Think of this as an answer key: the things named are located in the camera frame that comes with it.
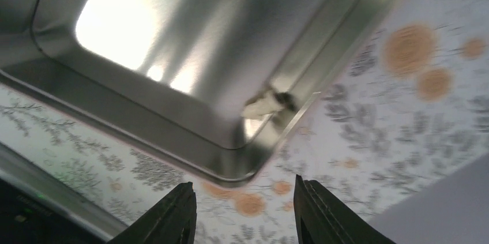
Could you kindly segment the metal tray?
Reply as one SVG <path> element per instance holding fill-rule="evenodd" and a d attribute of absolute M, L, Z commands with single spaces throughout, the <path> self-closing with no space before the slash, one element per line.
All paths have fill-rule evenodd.
<path fill-rule="evenodd" d="M 249 183 L 398 0 L 1 0 L 1 82 Z"/>

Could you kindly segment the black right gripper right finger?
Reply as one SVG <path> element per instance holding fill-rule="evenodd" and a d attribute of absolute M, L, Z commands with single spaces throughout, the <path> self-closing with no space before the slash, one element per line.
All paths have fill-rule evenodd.
<path fill-rule="evenodd" d="M 297 175 L 293 203 L 300 244 L 394 244 L 316 180 Z"/>

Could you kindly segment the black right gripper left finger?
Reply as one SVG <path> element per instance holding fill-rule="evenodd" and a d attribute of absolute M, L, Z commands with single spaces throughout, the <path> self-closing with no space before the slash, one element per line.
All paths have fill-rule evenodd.
<path fill-rule="evenodd" d="M 197 200 L 191 182 L 175 186 L 108 244 L 193 244 Z"/>

